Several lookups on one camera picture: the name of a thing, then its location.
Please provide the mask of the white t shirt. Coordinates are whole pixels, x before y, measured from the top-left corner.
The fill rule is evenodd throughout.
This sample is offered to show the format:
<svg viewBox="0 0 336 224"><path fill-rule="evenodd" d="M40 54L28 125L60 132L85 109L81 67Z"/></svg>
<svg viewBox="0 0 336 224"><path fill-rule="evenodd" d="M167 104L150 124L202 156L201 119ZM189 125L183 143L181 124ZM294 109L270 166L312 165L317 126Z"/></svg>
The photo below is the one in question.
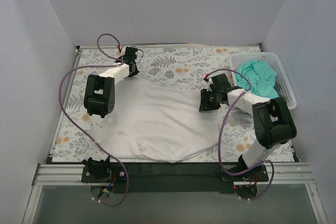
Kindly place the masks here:
<svg viewBox="0 0 336 224"><path fill-rule="evenodd" d="M95 139L117 158L176 163L217 144L219 111L200 112L201 93L144 79L116 86L115 107Z"/></svg>

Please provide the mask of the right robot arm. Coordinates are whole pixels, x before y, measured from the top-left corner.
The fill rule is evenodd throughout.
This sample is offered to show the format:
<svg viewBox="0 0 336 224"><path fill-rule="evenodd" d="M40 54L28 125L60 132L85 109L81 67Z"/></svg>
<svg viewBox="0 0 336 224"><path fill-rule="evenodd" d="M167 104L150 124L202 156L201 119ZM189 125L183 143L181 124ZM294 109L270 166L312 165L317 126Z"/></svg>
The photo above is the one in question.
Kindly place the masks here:
<svg viewBox="0 0 336 224"><path fill-rule="evenodd" d="M264 98L239 86L231 86L227 76L206 75L207 88L201 90L200 112L210 112L228 106L219 136L222 137L226 121L234 108L240 109L253 118L256 140L248 151L238 159L238 164L226 169L222 154L218 153L218 162L222 171L229 176L239 176L242 180L251 180L257 174L257 167L268 161L268 156L280 145L286 144L297 135L286 101L282 97Z"/></svg>

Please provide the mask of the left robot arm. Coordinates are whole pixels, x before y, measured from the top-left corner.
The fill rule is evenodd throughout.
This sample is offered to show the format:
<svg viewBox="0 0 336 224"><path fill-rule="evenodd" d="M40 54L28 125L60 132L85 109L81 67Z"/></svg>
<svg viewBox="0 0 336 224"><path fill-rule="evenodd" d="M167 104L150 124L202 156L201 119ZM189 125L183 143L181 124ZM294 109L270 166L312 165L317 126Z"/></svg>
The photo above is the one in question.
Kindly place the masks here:
<svg viewBox="0 0 336 224"><path fill-rule="evenodd" d="M139 73L136 63L139 49L127 46L122 52L123 55L115 63L107 66L104 72L87 77L83 104L90 117L90 135L95 147L89 157L94 161L105 161L109 157L100 147L107 138L107 117L116 104L116 85L123 79Z"/></svg>

